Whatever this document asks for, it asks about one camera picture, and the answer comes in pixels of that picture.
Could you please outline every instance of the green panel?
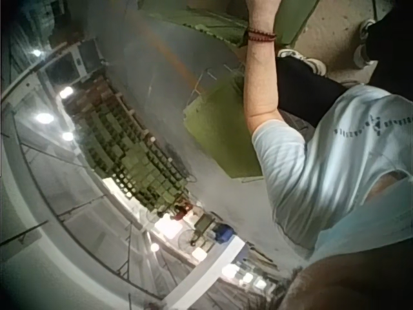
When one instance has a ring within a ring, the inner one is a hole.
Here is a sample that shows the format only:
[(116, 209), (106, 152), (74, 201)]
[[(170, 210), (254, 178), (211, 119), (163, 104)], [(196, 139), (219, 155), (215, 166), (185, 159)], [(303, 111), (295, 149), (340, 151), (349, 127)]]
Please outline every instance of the green panel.
[[(284, 0), (281, 2), (274, 27), (279, 45), (295, 43), (318, 1)], [(154, 18), (196, 29), (237, 47), (247, 43), (244, 34), (248, 23), (235, 16), (195, 8), (183, 10), (183, 6), (176, 5), (174, 1), (148, 0), (141, 8)]]
[(231, 178), (262, 175), (244, 119), (242, 89), (243, 77), (234, 75), (184, 111), (186, 129)]
[(247, 43), (244, 38), (248, 23), (234, 16), (206, 10), (165, 10), (150, 12), (150, 16), (196, 29), (237, 47)]
[(284, 0), (279, 6), (275, 32), (277, 43), (293, 45), (316, 9), (319, 0)]

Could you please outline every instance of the light blue t-shirt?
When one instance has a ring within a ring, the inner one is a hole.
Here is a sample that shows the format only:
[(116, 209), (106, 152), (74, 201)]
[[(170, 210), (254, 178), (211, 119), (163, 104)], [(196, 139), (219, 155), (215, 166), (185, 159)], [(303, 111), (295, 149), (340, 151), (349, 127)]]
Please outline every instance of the light blue t-shirt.
[(413, 250), (412, 178), (404, 178), (320, 232), (311, 265), (326, 257), (351, 254), (408, 239)]
[(413, 104), (361, 85), (334, 103), (309, 143), (277, 120), (262, 124), (252, 141), (274, 222), (308, 258), (319, 233), (362, 207), (381, 176), (399, 171), (411, 177)]

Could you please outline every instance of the metal railing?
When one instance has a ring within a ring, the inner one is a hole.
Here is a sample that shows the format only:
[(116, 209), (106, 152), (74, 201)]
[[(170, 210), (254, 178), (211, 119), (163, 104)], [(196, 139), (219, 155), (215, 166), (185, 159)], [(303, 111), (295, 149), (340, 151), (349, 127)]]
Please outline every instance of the metal railing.
[[(131, 248), (132, 248), (132, 238), (137, 234), (140, 233), (138, 229), (132, 225), (132, 222), (128, 224), (128, 236), (126, 238), (127, 241), (127, 251), (126, 251), (126, 260), (124, 264), (120, 268), (113, 268), (113, 266), (110, 266), (109, 263), (105, 262), (105, 259), (102, 257), (98, 257), (96, 253), (92, 249), (90, 249), (84, 242), (82, 242), (79, 239), (79, 236), (73, 231), (69, 225), (67, 225), (67, 222), (72, 222), (71, 219), (74, 216), (78, 216), (78, 214), (81, 214), (82, 212), (85, 212), (87, 209), (91, 209), (91, 207), (95, 206), (105, 200), (107, 198), (108, 194), (101, 193), (100, 195), (88, 199), (87, 201), (75, 205), (67, 205), (65, 207), (65, 210), (63, 211), (58, 211), (59, 206), (57, 204), (53, 204), (51, 202), (52, 197), (46, 192), (47, 188), (44, 183), (41, 182), (41, 176), (39, 175), (38, 172), (33, 170), (33, 166), (37, 161), (40, 160), (40, 158), (46, 157), (47, 160), (50, 161), (58, 161), (60, 165), (66, 165), (66, 166), (71, 166), (73, 169), (75, 169), (75, 173), (78, 173), (78, 169), (81, 170), (90, 170), (90, 167), (87, 167), (85, 165), (76, 163), (74, 161), (67, 160), (66, 158), (62, 158), (60, 156), (56, 156), (55, 154), (50, 154), (47, 151), (41, 150), (39, 147), (29, 145), (27, 143), (22, 142), (21, 135), (19, 133), (19, 129), (16, 123), (15, 115), (12, 116), (13, 118), (13, 124), (14, 124), (14, 130), (15, 134), (11, 134), (9, 132), (2, 132), (2, 138), (7, 139), (7, 140), (12, 140), (15, 138), (15, 142), (19, 145), (21, 154), (23, 155), (23, 159), (25, 162), (26, 167), (28, 168), (30, 177), (33, 180), (33, 183), (35, 184), (35, 187), (37, 188), (39, 194), (41, 195), (45, 205), (47, 206), (48, 210), (50, 211), (50, 214), (57, 220), (57, 222), (60, 224), (60, 226), (65, 230), (67, 235), (69, 235), (73, 241), (85, 252), (87, 253), (90, 257), (92, 257), (99, 265), (104, 267), (109, 273), (113, 274), (114, 276), (122, 279), (122, 281), (126, 282), (128, 285), (132, 286), (134, 289), (137, 291), (143, 293), (143, 296), (146, 296), (147, 298), (144, 298), (146, 301), (151, 301), (151, 302), (160, 302), (162, 298), (158, 296), (157, 292), (150, 291), (150, 289), (147, 289), (143, 287), (141, 284), (136, 283), (136, 279), (131, 279), (130, 274), (132, 272), (132, 268), (136, 267), (136, 264), (132, 265), (131, 262)], [(0, 243), (0, 247), (4, 247), (9, 245), (12, 242), (19, 241), (22, 245), (25, 242), (25, 237), (28, 236), (30, 233), (40, 229), (40, 228), (45, 228), (45, 225), (48, 225), (50, 223), (50, 218), (46, 218), (45, 220), (41, 221), (39, 224), (30, 227), (26, 230), (23, 230), (6, 240), (3, 240)], [(128, 294), (128, 300), (130, 303), (130, 308), (132, 308), (132, 297), (131, 294)]]

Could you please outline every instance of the shoe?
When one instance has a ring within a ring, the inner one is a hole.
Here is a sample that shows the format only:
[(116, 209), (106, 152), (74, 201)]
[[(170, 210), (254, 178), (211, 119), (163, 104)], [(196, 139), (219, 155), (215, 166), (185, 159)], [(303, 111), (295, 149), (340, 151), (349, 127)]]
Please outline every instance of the shoe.
[(367, 40), (368, 37), (368, 28), (375, 24), (376, 21), (374, 19), (366, 19), (365, 21), (363, 21), (360, 24), (359, 27), (359, 37), (360, 37), (360, 41), (361, 43), (364, 43)]
[(318, 59), (314, 59), (314, 58), (307, 58), (303, 55), (301, 55), (299, 52), (297, 52), (296, 50), (292, 50), (289, 48), (284, 48), (283, 50), (280, 50), (277, 54), (277, 57), (283, 58), (283, 57), (294, 57), (298, 60), (303, 61), (304, 63), (306, 63), (311, 70), (319, 75), (319, 76), (325, 76), (327, 74), (327, 67), (325, 66), (325, 64), (318, 60)]
[(370, 60), (367, 56), (366, 45), (359, 45), (354, 51), (353, 55), (354, 64), (359, 69), (364, 69), (365, 67), (371, 66), (374, 64), (374, 61)]

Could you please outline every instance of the ceiling light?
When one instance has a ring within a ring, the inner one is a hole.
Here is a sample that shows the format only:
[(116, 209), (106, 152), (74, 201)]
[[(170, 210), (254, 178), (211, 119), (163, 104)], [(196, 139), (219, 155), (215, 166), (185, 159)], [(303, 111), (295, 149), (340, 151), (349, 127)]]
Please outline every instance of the ceiling light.
[(192, 252), (192, 256), (198, 260), (198, 262), (202, 262), (205, 258), (207, 258), (207, 252), (202, 250), (200, 247), (197, 247), (194, 252)]
[(155, 228), (165, 235), (168, 239), (174, 239), (182, 229), (182, 224), (170, 219), (169, 214), (165, 214), (155, 223)]
[(235, 278), (235, 275), (238, 271), (239, 267), (237, 265), (234, 265), (233, 263), (230, 263), (229, 265), (226, 265), (224, 268), (222, 268), (222, 274), (228, 279)]
[(32, 54), (36, 57), (40, 57), (40, 55), (42, 54), (41, 50), (33, 50)]
[(264, 280), (259, 279), (254, 285), (258, 289), (264, 289), (267, 286), (267, 283)]
[(250, 283), (254, 279), (254, 276), (250, 273), (246, 273), (243, 278), (244, 283)]
[(39, 113), (35, 118), (39, 123), (42, 124), (50, 124), (54, 120), (53, 115), (49, 113)]
[(64, 134), (62, 134), (62, 138), (65, 141), (73, 141), (74, 136), (71, 132), (65, 132)]
[(71, 94), (73, 94), (73, 88), (70, 86), (65, 87), (65, 89), (63, 89), (59, 95), (60, 98), (62, 99), (66, 99), (68, 96), (70, 96)]
[(158, 252), (158, 251), (159, 251), (159, 244), (157, 244), (157, 243), (151, 244), (151, 245), (150, 245), (150, 250), (151, 250), (152, 252)]

